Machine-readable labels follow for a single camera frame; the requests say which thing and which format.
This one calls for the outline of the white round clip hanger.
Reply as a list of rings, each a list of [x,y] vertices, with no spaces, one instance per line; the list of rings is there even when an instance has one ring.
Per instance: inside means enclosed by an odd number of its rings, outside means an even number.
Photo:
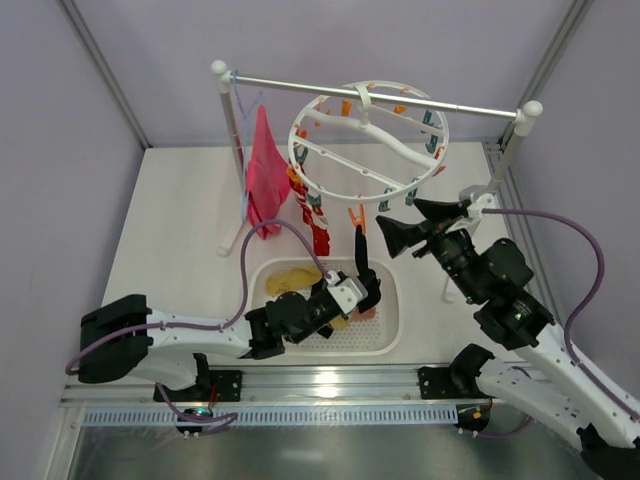
[[[347,84],[353,99],[321,94],[297,114],[287,140],[288,164],[312,195],[375,203],[415,195],[446,169],[446,116],[429,107],[384,104],[375,94],[427,100],[398,82]],[[386,187],[395,191],[384,194]]]

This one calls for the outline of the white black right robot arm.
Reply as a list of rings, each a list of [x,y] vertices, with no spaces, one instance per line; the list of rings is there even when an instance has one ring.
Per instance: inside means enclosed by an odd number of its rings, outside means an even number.
[[[501,399],[545,425],[576,449],[601,479],[639,476],[639,402],[607,377],[575,346],[569,317],[558,323],[526,290],[533,278],[523,253],[510,239],[482,253],[470,230],[487,214],[506,214],[485,194],[455,203],[417,199],[420,223],[379,215],[388,253],[432,255],[464,296],[477,306],[473,318],[494,343],[534,366],[548,385],[531,379],[470,344],[451,362],[449,376],[462,392]]]

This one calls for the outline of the yellow sock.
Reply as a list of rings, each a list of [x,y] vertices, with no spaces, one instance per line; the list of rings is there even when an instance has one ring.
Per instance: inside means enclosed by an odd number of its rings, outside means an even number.
[[[330,327],[333,330],[344,330],[349,327],[349,320],[342,317],[335,318],[330,322]]]
[[[296,267],[270,275],[265,289],[269,296],[278,296],[312,287],[322,279],[323,275],[316,267]]]

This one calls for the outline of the teal clothes peg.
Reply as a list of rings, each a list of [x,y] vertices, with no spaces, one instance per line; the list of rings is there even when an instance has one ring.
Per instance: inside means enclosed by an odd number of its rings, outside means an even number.
[[[394,188],[394,187],[388,186],[388,187],[386,187],[386,188],[385,188],[385,190],[384,190],[384,194],[389,194],[389,193],[392,193],[392,192],[394,192],[394,191],[395,191],[395,188]],[[378,211],[379,211],[380,213],[388,212],[388,211],[390,211],[390,210],[391,210],[391,207],[390,207],[390,200],[389,200],[388,198],[386,198],[386,199],[384,199],[384,200],[382,200],[382,201],[380,201],[380,202],[379,202],[379,204],[378,204]]]

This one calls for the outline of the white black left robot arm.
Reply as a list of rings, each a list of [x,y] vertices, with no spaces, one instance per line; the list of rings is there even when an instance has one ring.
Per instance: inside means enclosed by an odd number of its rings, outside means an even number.
[[[338,317],[365,312],[381,300],[372,269],[356,276],[332,271],[310,296],[285,292],[235,321],[174,315],[152,309],[142,294],[127,295],[81,320],[78,359],[69,367],[85,384],[127,376],[173,392],[202,387],[210,355],[266,360],[288,345],[325,331]]]

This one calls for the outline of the pink sock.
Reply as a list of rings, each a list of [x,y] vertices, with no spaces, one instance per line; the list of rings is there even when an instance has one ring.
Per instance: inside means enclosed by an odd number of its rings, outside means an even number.
[[[358,309],[356,309],[354,313],[351,315],[351,320],[354,322],[361,322],[361,321],[372,320],[375,317],[376,317],[376,308],[372,307],[368,310],[365,310],[364,312],[360,312]]]

